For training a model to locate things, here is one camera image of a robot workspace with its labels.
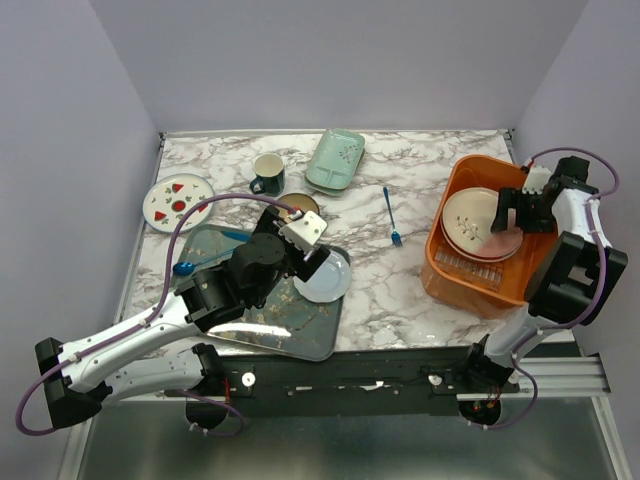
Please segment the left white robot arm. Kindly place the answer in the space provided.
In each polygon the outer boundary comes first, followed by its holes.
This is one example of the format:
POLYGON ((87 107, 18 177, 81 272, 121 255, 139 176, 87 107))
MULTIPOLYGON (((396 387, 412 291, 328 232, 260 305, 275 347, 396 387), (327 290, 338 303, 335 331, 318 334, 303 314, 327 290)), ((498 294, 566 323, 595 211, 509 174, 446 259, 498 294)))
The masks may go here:
POLYGON ((311 278, 330 254, 319 240, 327 223, 314 212, 267 207, 249 239, 232 256, 178 284, 165 287, 158 303, 141 314, 72 342, 52 337, 38 342, 35 355, 53 429, 82 423, 106 400, 159 389, 214 393, 222 365, 213 347, 192 348, 184 357, 156 368, 142 356, 167 344, 206 333, 264 307, 283 277, 311 278))

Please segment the pink and cream plate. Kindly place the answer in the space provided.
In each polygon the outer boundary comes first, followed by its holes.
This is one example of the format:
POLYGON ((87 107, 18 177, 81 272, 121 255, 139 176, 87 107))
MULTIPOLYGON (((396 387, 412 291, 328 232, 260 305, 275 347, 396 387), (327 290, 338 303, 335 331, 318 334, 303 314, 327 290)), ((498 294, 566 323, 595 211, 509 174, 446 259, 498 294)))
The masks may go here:
POLYGON ((467 188, 451 195, 440 215, 440 225, 454 244, 480 257, 505 255, 523 243, 523 232, 512 228, 492 233, 498 193, 487 188, 467 188))

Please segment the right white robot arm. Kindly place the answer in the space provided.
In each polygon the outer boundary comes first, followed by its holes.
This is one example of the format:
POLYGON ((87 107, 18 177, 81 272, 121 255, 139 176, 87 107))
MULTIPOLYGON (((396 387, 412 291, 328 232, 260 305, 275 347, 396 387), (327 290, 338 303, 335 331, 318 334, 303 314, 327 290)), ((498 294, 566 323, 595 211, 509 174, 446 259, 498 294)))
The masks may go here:
POLYGON ((459 371, 471 391, 503 387, 518 361, 544 339, 592 323, 628 264, 601 226, 605 194, 588 183, 594 154, 564 151, 553 172, 528 164, 521 188, 499 191, 492 232, 505 231, 513 214, 524 233, 555 232, 557 238, 526 285, 525 313, 470 347, 459 371))

